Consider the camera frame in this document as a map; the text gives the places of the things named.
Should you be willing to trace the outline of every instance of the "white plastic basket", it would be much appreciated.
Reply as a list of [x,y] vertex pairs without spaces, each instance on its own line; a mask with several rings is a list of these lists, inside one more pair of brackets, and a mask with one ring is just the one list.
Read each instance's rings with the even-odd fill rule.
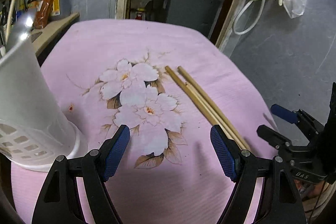
[[87,153],[86,139],[50,92],[30,39],[0,60],[0,152],[37,171],[48,171],[58,155]]

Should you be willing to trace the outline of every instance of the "blue foam handle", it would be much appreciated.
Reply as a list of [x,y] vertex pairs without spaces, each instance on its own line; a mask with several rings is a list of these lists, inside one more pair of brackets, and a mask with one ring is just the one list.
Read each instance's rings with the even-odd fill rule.
[[114,176],[130,139],[129,128],[125,127],[105,160],[105,172],[102,179],[106,182]]
[[289,122],[289,123],[294,123],[297,124],[299,122],[299,119],[297,117],[297,114],[282,107],[277,104],[274,104],[271,106],[271,113],[274,114],[275,116],[278,116],[279,118]]
[[229,177],[232,181],[236,180],[237,173],[235,169],[235,160],[232,157],[230,151],[225,145],[225,142],[221,138],[219,132],[215,127],[211,128],[210,140],[213,148],[217,154],[218,160],[222,166],[224,174]]

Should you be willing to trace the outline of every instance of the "wooden chopstick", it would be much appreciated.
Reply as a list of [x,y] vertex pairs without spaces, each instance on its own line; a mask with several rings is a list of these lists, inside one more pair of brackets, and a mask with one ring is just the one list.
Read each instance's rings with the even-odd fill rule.
[[240,149],[247,149],[250,150],[249,146],[244,145],[244,143],[241,141],[239,136],[236,136],[232,130],[228,127],[228,125],[222,120],[222,118],[215,112],[213,108],[208,104],[208,102],[197,92],[197,90],[190,84],[185,84],[187,88],[190,89],[190,91],[200,100],[200,102],[204,105],[204,107],[211,113],[211,115],[216,120],[216,124],[219,124],[221,128],[223,129],[225,135],[229,138],[234,140]]
[[[194,105],[198,108],[198,110],[205,116],[205,118],[210,122],[211,125],[219,124],[221,128],[223,129],[225,135],[233,139],[231,134],[226,130],[226,127],[221,124],[221,122],[212,114],[212,112],[206,107],[205,104],[201,102],[201,100],[195,95],[190,88],[188,88],[183,81],[174,73],[174,71],[169,67],[165,67],[167,73],[170,75],[170,77],[174,80],[174,82],[188,95],[188,97],[191,99],[191,101],[194,103]],[[241,149],[246,149],[244,145],[240,144],[239,147]]]
[[167,73],[174,80],[174,82],[188,95],[188,97],[192,100],[195,106],[199,109],[199,111],[206,117],[206,119],[213,125],[216,124],[216,120],[211,114],[206,110],[206,108],[200,103],[197,97],[185,86],[182,80],[173,72],[173,70],[169,67],[165,67]]
[[197,84],[197,82],[187,73],[184,68],[181,66],[177,67],[179,73],[187,80],[193,87],[198,91],[198,93],[208,102],[208,104],[213,108],[213,110],[222,118],[222,120],[227,124],[227,126],[231,129],[231,131],[236,135],[245,147],[249,147],[247,142],[240,136],[238,131],[235,129],[230,120],[224,115],[224,113],[220,110],[220,108],[215,104],[215,102],[209,97],[209,95]]

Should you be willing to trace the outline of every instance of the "screw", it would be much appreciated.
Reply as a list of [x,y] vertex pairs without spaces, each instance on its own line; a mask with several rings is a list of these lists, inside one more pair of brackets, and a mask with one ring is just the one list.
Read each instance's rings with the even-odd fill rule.
[[250,153],[249,150],[242,150],[242,151],[241,151],[241,154],[242,154],[244,157],[248,157],[249,155],[251,155],[251,153]]
[[282,162],[282,158],[279,157],[279,156],[276,156],[276,157],[275,157],[275,160],[276,160],[277,162]]
[[62,160],[64,160],[64,156],[63,155],[59,155],[59,156],[57,156],[56,160],[57,161],[62,161]]
[[99,151],[97,149],[93,149],[90,151],[90,156],[94,157],[96,155],[98,155]]

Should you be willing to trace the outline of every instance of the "pink tablecloth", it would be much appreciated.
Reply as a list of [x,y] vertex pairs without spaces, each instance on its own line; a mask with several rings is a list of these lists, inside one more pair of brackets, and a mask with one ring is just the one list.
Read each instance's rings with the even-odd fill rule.
[[[211,125],[164,73],[166,65],[190,73],[255,155],[274,156],[256,134],[259,125],[273,121],[261,95],[194,30],[137,20],[80,22],[58,42],[42,72],[89,150],[99,148],[120,124],[133,128],[119,168],[106,183],[125,224],[216,223],[234,184],[211,145]],[[154,158],[146,156],[151,153]],[[26,223],[45,177],[12,164],[14,201]],[[78,180],[86,221],[94,223]],[[259,181],[245,223],[253,221],[260,189]]]

